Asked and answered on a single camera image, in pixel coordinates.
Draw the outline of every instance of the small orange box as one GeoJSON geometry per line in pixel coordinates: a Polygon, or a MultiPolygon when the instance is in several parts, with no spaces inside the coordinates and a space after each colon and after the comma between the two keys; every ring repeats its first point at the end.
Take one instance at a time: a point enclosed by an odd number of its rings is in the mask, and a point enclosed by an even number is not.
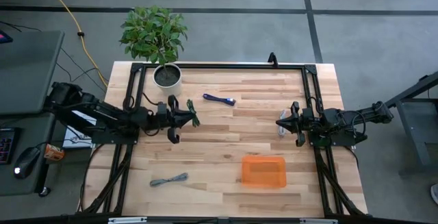
{"type": "Polygon", "coordinates": [[[283,188],[286,183],[284,158],[258,155],[246,155],[242,158],[244,186],[283,188]]]}

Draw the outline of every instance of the wooden table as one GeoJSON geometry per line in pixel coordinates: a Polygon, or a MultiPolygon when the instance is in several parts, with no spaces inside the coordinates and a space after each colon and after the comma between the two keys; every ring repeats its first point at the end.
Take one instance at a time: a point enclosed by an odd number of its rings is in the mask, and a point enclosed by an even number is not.
{"type": "MultiPolygon", "coordinates": [[[[131,62],[114,63],[106,102],[122,108],[130,68],[131,62]]],[[[318,64],[317,68],[324,107],[342,109],[334,65],[318,64]]],[[[152,72],[153,69],[149,69],[146,74],[144,91],[152,101],[166,102],[167,98],[153,83],[152,72]]],[[[154,137],[141,133],[131,160],[123,214],[322,217],[313,149],[308,142],[296,147],[296,136],[290,133],[281,138],[275,125],[281,110],[288,110],[292,101],[299,101],[300,106],[305,107],[300,72],[278,69],[182,69],[182,72],[183,93],[177,97],[180,108],[186,109],[186,100],[192,99],[201,126],[193,128],[189,123],[183,127],[178,145],[167,140],[166,130],[154,137]],[[237,103],[230,107],[206,101],[203,93],[231,97],[237,103]],[[248,154],[285,158],[287,186],[280,189],[243,187],[241,159],[248,154]],[[184,172],[189,174],[186,182],[167,183],[157,188],[149,186],[152,179],[184,172]]],[[[142,105],[155,110],[145,99],[142,105]]],[[[95,155],[86,180],[86,206],[107,183],[113,152],[114,145],[105,145],[95,155]]],[[[340,185],[357,207],[366,212],[354,157],[342,147],[333,147],[333,155],[340,185]]],[[[333,203],[331,188],[328,191],[333,203]]],[[[117,190],[113,194],[113,205],[116,197],[117,190]]]]}

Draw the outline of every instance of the gray floor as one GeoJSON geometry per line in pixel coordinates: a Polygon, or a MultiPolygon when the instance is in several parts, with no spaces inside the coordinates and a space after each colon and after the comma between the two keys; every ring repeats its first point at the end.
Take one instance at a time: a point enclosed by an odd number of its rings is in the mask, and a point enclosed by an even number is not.
{"type": "MultiPolygon", "coordinates": [[[[131,7],[153,4],[169,8],[304,9],[304,0],[64,0],[68,5],[131,7]]],[[[438,10],[436,0],[311,0],[313,9],[438,10]]],[[[0,0],[7,5],[59,5],[57,0],[0,0]]],[[[124,14],[76,13],[90,53],[109,77],[114,60],[129,60],[117,40],[124,14]]],[[[282,62],[314,63],[305,14],[184,14],[189,40],[181,60],[264,62],[274,51],[282,62]]],[[[0,12],[0,21],[66,32],[64,49],[83,68],[92,68],[67,13],[0,12]]],[[[336,66],[346,109],[359,109],[396,95],[421,76],[438,70],[438,16],[315,15],[324,63],[336,66]]],[[[19,33],[0,25],[13,36],[19,33]]],[[[72,76],[80,70],[64,55],[58,61],[72,76]]],[[[54,80],[68,81],[56,69],[54,80]]],[[[103,93],[86,77],[77,83],[103,93]]],[[[431,90],[432,97],[438,91],[431,90]]],[[[388,125],[368,125],[368,140],[357,146],[363,190],[370,214],[412,221],[438,222],[438,206],[430,197],[436,175],[400,178],[398,171],[416,163],[413,145],[400,118],[388,125]]],[[[54,166],[49,177],[53,192],[0,198],[1,219],[69,214],[75,211],[84,163],[54,166]]]]}

